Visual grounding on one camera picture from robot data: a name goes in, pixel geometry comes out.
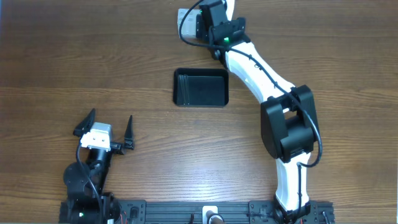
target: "wooden table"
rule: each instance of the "wooden table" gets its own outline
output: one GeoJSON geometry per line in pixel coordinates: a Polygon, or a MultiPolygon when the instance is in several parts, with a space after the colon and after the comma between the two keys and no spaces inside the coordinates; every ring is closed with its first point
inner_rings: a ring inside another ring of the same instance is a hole
{"type": "MultiPolygon", "coordinates": [[[[172,102],[176,68],[221,68],[178,39],[177,10],[193,3],[3,0],[0,221],[58,222],[72,130],[92,108],[117,140],[134,116],[136,150],[114,157],[106,183],[118,198],[272,199],[275,161],[242,81],[231,74],[225,108],[172,102]]],[[[236,3],[264,59],[314,92],[325,148],[308,194],[334,202],[338,223],[396,221],[397,11],[395,0],[236,3]]]]}

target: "cable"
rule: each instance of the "cable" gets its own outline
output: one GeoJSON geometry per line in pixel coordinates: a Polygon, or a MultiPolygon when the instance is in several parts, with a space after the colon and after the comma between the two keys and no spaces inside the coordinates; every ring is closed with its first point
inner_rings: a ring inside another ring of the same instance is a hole
{"type": "Polygon", "coordinates": [[[318,141],[318,156],[315,159],[315,161],[312,164],[304,164],[302,162],[298,162],[297,166],[298,166],[298,212],[297,212],[297,216],[295,218],[295,220],[297,221],[298,217],[299,217],[299,213],[300,213],[300,209],[301,209],[301,198],[302,198],[302,194],[301,194],[301,167],[304,166],[306,168],[311,168],[311,167],[315,167],[321,160],[322,157],[322,152],[323,152],[323,145],[322,145],[322,140],[321,140],[321,136],[319,133],[319,130],[317,128],[317,126],[315,125],[315,123],[313,122],[313,120],[311,119],[310,115],[302,108],[301,103],[291,94],[288,93],[287,91],[285,91],[282,87],[280,87],[278,85],[278,83],[271,77],[271,75],[267,72],[267,70],[255,59],[252,57],[252,55],[246,54],[240,50],[236,50],[236,49],[232,49],[231,47],[225,47],[225,46],[220,46],[220,45],[210,45],[210,44],[198,44],[198,43],[193,43],[193,42],[189,42],[187,40],[185,40],[185,38],[182,36],[182,26],[183,23],[185,21],[185,19],[187,18],[187,16],[189,15],[189,13],[195,8],[197,7],[203,0],[199,0],[197,3],[195,3],[188,11],[187,13],[184,15],[184,17],[181,20],[181,24],[180,27],[178,29],[178,34],[180,36],[180,39],[182,41],[184,41],[186,44],[188,45],[192,45],[195,47],[206,47],[206,48],[210,48],[210,49],[218,49],[218,50],[225,50],[225,51],[232,51],[232,52],[236,52],[238,54],[241,54],[243,56],[246,56],[247,58],[249,58],[249,60],[252,60],[254,63],[256,63],[256,65],[259,67],[260,70],[262,70],[268,77],[268,79],[271,81],[271,83],[278,89],[280,90],[283,94],[287,95],[292,102],[298,107],[298,109],[304,114],[305,117],[307,117],[307,119],[309,120],[310,124],[311,124],[311,128],[312,131],[318,141]]]}
{"type": "Polygon", "coordinates": [[[80,160],[80,148],[81,148],[81,144],[80,144],[80,140],[79,140],[79,144],[77,145],[77,149],[76,149],[76,161],[80,166],[81,169],[81,173],[87,178],[88,182],[91,185],[91,188],[93,189],[93,192],[95,194],[95,197],[97,198],[98,201],[98,206],[99,206],[99,223],[102,224],[102,219],[103,219],[103,205],[102,205],[102,201],[101,201],[101,197],[98,194],[98,191],[95,189],[95,186],[93,184],[93,181],[91,181],[90,176],[86,173],[85,168],[83,167],[83,164],[81,163],[80,160]]]}

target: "table surface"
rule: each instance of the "table surface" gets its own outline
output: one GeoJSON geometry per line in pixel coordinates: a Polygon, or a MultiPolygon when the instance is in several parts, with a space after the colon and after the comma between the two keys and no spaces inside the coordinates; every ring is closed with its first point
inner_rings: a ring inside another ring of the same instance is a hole
{"type": "MultiPolygon", "coordinates": [[[[0,221],[58,222],[72,130],[92,108],[119,141],[134,116],[136,150],[114,157],[106,183],[117,198],[272,199],[275,161],[241,80],[231,74],[225,108],[172,102],[176,68],[221,68],[178,39],[177,10],[193,3],[2,2],[0,221]]],[[[307,190],[334,203],[338,223],[396,221],[397,10],[395,0],[236,2],[263,58],[313,90],[324,153],[307,190]]]]}

